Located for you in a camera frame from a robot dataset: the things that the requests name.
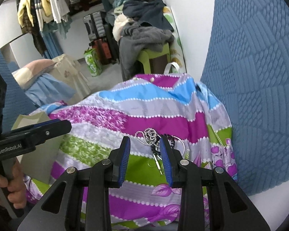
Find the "blue quilted headboard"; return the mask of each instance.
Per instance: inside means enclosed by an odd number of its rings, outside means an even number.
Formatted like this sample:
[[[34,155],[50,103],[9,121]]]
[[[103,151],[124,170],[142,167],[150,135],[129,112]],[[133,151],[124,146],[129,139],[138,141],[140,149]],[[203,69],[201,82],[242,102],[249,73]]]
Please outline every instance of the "blue quilted headboard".
[[[289,8],[215,0],[202,82],[233,124],[238,181],[249,195],[289,180]]]
[[[5,59],[0,51],[0,75],[7,84],[5,95],[5,107],[3,109],[2,130],[7,132],[11,130],[14,122],[19,115],[27,115],[34,111],[36,107],[25,95],[25,92],[14,79],[11,71],[8,68]]]

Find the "green plastic stool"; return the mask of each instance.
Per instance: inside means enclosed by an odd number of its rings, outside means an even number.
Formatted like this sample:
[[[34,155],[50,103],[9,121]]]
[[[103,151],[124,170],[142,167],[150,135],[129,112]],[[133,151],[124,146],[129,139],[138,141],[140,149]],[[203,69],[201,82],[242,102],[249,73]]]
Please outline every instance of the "green plastic stool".
[[[143,49],[138,55],[137,61],[140,61],[143,64],[145,74],[151,74],[150,59],[161,57],[163,55],[167,55],[167,61],[169,63],[170,62],[170,50],[169,50],[168,43],[164,45],[163,51],[160,53],[149,50],[149,49]]]

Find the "metal screw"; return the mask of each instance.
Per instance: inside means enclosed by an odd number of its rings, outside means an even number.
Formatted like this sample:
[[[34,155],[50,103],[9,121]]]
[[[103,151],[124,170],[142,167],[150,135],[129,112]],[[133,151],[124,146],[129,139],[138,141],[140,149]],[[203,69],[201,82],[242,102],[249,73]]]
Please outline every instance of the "metal screw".
[[[183,159],[183,160],[180,161],[180,164],[181,164],[182,166],[187,166],[189,163],[190,163],[190,162],[189,162],[188,160],[186,160],[186,159]]]
[[[110,164],[111,163],[111,160],[109,160],[109,159],[104,159],[104,160],[102,160],[102,164],[103,165],[108,165],[108,164]]]
[[[76,171],[76,169],[74,167],[69,167],[66,171],[68,174],[72,174]]]
[[[224,172],[224,169],[222,167],[216,167],[215,168],[215,171],[218,173],[218,174],[222,174]]]

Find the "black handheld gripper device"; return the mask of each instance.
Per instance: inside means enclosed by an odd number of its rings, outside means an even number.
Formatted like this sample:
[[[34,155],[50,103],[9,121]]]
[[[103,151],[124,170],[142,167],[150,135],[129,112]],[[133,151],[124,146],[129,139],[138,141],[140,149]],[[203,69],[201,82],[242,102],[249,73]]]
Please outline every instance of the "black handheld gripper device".
[[[198,167],[172,149],[166,137],[160,140],[166,180],[172,188],[182,188],[178,231],[204,231],[202,187],[207,187],[210,231],[270,231],[262,215],[222,168]]]
[[[46,140],[67,134],[71,131],[71,123],[59,119],[18,128],[8,133],[2,133],[3,108],[7,85],[0,75],[0,174],[8,180],[13,179],[12,167],[16,157],[32,152],[35,146]],[[23,215],[22,209],[15,209],[9,202],[7,188],[0,188],[0,198],[12,218]]]
[[[109,188],[125,180],[131,141],[125,136],[120,148],[93,167],[69,167],[43,195],[20,224],[18,231],[111,231]],[[84,187],[88,187],[86,221],[81,223]]]

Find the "colorful striped blanket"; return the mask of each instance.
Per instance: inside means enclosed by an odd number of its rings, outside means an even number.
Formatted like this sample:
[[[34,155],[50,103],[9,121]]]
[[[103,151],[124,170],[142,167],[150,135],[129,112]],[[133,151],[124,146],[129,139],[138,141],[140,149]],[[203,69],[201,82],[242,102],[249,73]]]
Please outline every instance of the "colorful striped blanket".
[[[201,167],[224,167],[235,180],[237,177],[227,112],[204,84],[195,84],[187,74],[137,75],[112,90],[59,108],[49,117],[72,123],[53,165],[50,184],[70,166],[84,169],[107,158],[112,149],[120,146],[123,136],[130,137],[125,182],[120,189],[109,190],[113,229],[166,225],[179,215],[181,191],[168,186],[165,175],[156,167],[151,148],[134,137],[137,131],[151,127],[159,134],[177,136],[185,144],[184,157]],[[176,142],[175,148],[183,152],[182,143]],[[27,199],[32,203],[49,188],[30,178],[26,185]],[[85,189],[82,219],[85,219],[86,193]],[[208,223],[205,187],[203,196]]]

